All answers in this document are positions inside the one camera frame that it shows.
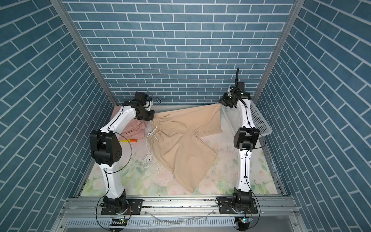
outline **perforated basket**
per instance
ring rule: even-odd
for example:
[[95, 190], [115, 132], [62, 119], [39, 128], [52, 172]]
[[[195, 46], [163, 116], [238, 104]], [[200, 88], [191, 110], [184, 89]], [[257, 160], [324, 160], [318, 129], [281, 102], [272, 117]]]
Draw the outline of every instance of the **perforated basket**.
[[[241, 117], [239, 109], [236, 108], [229, 108], [225, 106], [221, 106], [222, 110], [226, 114], [229, 122], [231, 123], [231, 126], [236, 133], [237, 130], [241, 127]], [[266, 136], [272, 133], [272, 128], [268, 125], [265, 118], [262, 116], [260, 111], [256, 108], [256, 105], [253, 103], [253, 101], [250, 101], [250, 110], [252, 115], [252, 121], [256, 128], [260, 130], [261, 136]]]

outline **blue brick wall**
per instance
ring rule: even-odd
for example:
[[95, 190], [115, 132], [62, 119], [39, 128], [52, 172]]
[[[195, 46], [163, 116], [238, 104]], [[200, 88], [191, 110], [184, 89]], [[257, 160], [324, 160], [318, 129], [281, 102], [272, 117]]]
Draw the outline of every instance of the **blue brick wall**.
[[207, 104], [237, 67], [254, 94], [294, 0], [63, 2], [118, 102]]
[[371, 2], [306, 0], [258, 101], [310, 231], [371, 231]]
[[49, 0], [0, 6], [0, 231], [50, 230], [112, 105]]

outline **pink fabric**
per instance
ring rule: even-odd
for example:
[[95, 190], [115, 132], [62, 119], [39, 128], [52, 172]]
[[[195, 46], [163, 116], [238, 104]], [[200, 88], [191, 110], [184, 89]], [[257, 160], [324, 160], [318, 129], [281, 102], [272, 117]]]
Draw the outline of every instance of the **pink fabric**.
[[[120, 105], [116, 105], [114, 107], [114, 110], [111, 115], [111, 119], [119, 112], [121, 109]], [[124, 128], [124, 130], [121, 132], [123, 136], [125, 136], [127, 139], [141, 139], [144, 137], [144, 129], [145, 129], [145, 121], [137, 120], [133, 118], [128, 125]], [[118, 141], [122, 141], [124, 138], [120, 136], [118, 138]]]

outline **floral mat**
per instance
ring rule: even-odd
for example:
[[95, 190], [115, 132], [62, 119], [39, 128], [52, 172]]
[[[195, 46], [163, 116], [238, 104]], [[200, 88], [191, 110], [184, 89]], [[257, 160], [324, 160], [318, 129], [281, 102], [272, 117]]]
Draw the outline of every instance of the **floral mat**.
[[[233, 134], [229, 124], [221, 113], [223, 133], [201, 138], [210, 148], [218, 153], [214, 165], [206, 173], [200, 185], [193, 193], [184, 189], [175, 179], [172, 171], [162, 166], [156, 158], [144, 164], [147, 148], [145, 138], [131, 143], [132, 158], [128, 166], [120, 171], [121, 183], [126, 195], [218, 195], [231, 194], [238, 176], [237, 149], [233, 147]], [[119, 160], [121, 167], [126, 164], [130, 148], [128, 143], [120, 143], [123, 154]], [[267, 166], [263, 151], [254, 149], [250, 162], [251, 189], [255, 194], [277, 194], [272, 176]], [[106, 193], [103, 175], [98, 164], [89, 175], [82, 196], [102, 196]]]

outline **black antenna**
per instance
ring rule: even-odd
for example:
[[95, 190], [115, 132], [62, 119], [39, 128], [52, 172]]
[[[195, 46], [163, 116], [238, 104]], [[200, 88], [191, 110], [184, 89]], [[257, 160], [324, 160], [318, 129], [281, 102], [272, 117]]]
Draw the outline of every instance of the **black antenna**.
[[238, 72], [239, 72], [240, 68], [237, 68], [237, 72], [236, 72], [236, 80], [234, 82], [234, 87], [236, 88], [237, 87], [237, 82], [238, 82]]

